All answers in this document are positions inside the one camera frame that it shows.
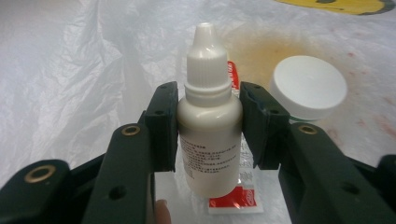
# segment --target white lid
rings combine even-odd
[[[222,104],[231,96],[227,51],[221,45],[213,24],[196,26],[193,44],[187,54],[186,98],[195,105]]]
[[[323,119],[347,96],[347,83],[331,64],[310,56],[280,62],[270,93],[296,119]]]

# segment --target white surface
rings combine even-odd
[[[274,71],[270,93],[297,119],[324,119],[347,96],[343,75],[311,56],[292,56]]]
[[[336,14],[275,1],[1,1],[0,186],[22,167],[76,167],[136,122],[157,86],[178,82],[195,25],[211,21],[242,80],[268,85],[275,64],[310,55],[333,64],[345,101],[315,122],[349,157],[376,165],[396,148],[396,11]],[[258,172],[264,212],[210,216],[191,193],[180,154],[157,175],[174,223],[290,223],[276,172]]]

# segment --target white container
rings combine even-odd
[[[230,193],[238,181],[242,106],[227,69],[227,51],[213,24],[197,25],[177,122],[187,183],[206,198]]]
[[[294,119],[329,116],[347,96],[343,75],[331,64],[310,56],[293,56],[280,62],[270,93]]]

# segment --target finger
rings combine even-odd
[[[172,224],[171,215],[166,205],[166,200],[158,200],[155,203],[155,219],[157,220],[157,224]]]

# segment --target brass insert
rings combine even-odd
[[[30,184],[34,184],[43,181],[55,173],[55,166],[53,165],[42,165],[31,170],[24,178],[24,181]]]
[[[302,133],[307,133],[307,134],[317,134],[318,131],[309,125],[301,125],[300,127],[298,127],[298,129],[300,130],[300,132]]]
[[[140,128],[138,126],[131,125],[131,126],[127,126],[124,129],[122,129],[121,132],[125,136],[132,136],[137,133],[140,133]]]

